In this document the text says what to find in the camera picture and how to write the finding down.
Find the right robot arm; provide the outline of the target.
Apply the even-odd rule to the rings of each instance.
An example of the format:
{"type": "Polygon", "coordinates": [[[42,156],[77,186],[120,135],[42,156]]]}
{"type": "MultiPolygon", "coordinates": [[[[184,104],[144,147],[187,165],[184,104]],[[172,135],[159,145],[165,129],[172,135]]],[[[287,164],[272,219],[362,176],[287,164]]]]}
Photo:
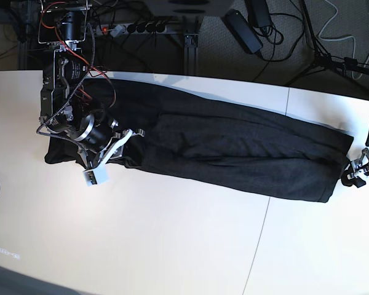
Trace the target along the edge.
{"type": "Polygon", "coordinates": [[[79,44],[95,40],[87,1],[42,1],[38,41],[47,46],[37,134],[50,139],[48,164],[103,161],[138,168],[143,124],[134,113],[136,85],[111,79],[79,44]]]}

